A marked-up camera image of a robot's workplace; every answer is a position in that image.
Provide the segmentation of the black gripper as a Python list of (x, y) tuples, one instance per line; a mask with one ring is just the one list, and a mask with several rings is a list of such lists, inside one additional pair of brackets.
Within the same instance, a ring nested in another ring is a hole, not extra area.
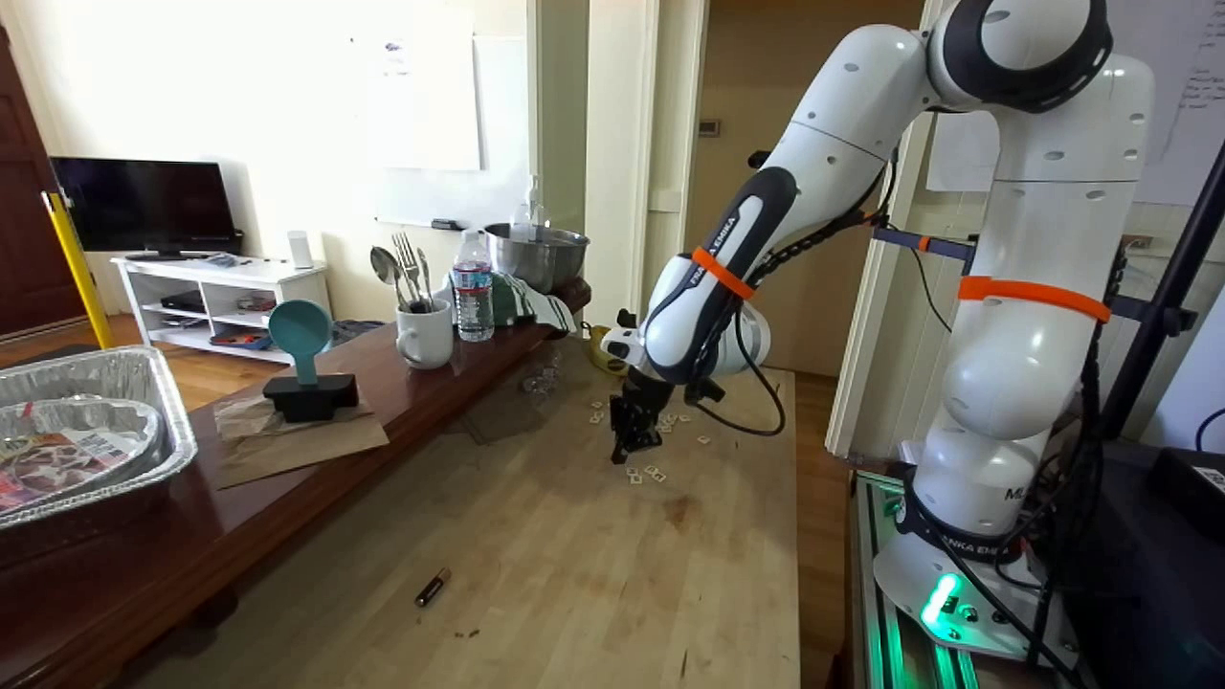
[(660, 450), (660, 414), (666, 411), (674, 387), (652, 377), (628, 371), (620, 385), (620, 402), (611, 411), (611, 460), (623, 462), (632, 452)]

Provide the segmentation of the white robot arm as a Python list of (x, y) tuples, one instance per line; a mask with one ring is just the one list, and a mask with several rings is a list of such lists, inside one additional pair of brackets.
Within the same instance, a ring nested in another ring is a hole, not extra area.
[(606, 336), (620, 460), (660, 441), (674, 396), (766, 362), (759, 284), (792, 248), (863, 224), (902, 129), (982, 112), (999, 154), (939, 414), (906, 487), (906, 530), (976, 561), (1014, 552), (1040, 445), (1072, 402), (1127, 229), (1151, 68), (1114, 49), (1105, 0), (958, 0), (925, 32), (848, 32), (712, 238), (666, 260), (652, 308)]

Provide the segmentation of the robot base plate green light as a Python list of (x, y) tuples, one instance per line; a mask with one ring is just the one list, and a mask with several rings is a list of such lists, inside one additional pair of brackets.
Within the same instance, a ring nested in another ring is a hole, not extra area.
[(1081, 663), (1063, 600), (1040, 596), (1046, 570), (1028, 552), (1009, 565), (953, 565), (921, 538), (891, 538), (871, 554), (871, 582), (944, 646), (1005, 663)]

